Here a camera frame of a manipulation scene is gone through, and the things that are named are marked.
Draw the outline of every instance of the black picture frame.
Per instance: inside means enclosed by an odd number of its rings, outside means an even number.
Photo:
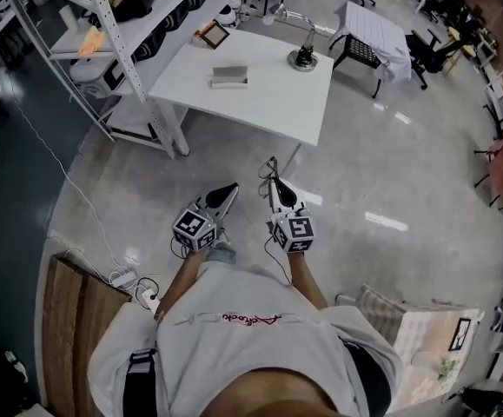
[[[207,34],[212,31],[212,30],[220,30],[224,33],[224,36],[220,39],[218,42],[214,42],[210,38],[207,37]],[[207,42],[207,45],[210,46],[213,50],[216,50],[224,40],[228,38],[230,35],[229,32],[227,32],[222,25],[220,25],[216,20],[213,20],[213,22],[201,33],[201,38]]]
[[[450,343],[448,351],[460,351],[463,348],[470,327],[471,318],[460,318],[458,320],[458,326],[456,327],[456,331],[453,333],[452,342]]]

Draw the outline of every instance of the white t-shirt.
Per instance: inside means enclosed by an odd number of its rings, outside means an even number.
[[[342,342],[313,304],[259,268],[207,265],[158,328],[173,416],[200,415],[237,377],[264,367],[300,373],[340,414],[358,414]]]
[[[352,306],[317,310],[268,271],[205,262],[195,285],[156,326],[129,303],[112,321],[89,364],[89,388],[105,417],[122,417],[129,357],[157,348],[156,402],[160,417],[195,417],[233,380],[271,367],[314,381],[338,413],[368,416],[365,392],[344,341],[364,347],[396,392],[401,362]]]

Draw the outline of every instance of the desk lamp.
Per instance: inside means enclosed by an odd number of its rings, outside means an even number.
[[[276,18],[285,22],[289,17],[299,18],[300,20],[309,23],[311,25],[311,30],[307,34],[307,38],[305,39],[305,43],[301,49],[294,50],[289,53],[288,63],[292,66],[292,68],[294,68],[294,70],[304,72],[313,71],[318,59],[313,55],[313,39],[316,29],[314,27],[314,23],[311,22],[310,19],[302,14],[298,14],[297,12],[287,10],[284,3],[277,3],[268,9],[267,15],[262,18],[262,22],[266,25],[270,25]]]

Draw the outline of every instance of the black strap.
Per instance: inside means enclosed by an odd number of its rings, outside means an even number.
[[[154,349],[143,349],[129,357],[123,389],[124,417],[157,417]]]
[[[364,347],[341,341],[354,359],[367,397],[370,417],[382,417],[392,403],[392,391],[384,371]]]

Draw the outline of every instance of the black bag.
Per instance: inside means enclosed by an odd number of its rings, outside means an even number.
[[[115,8],[112,8],[112,14],[117,22],[127,22],[132,18],[145,17],[153,10],[155,0],[122,0]]]

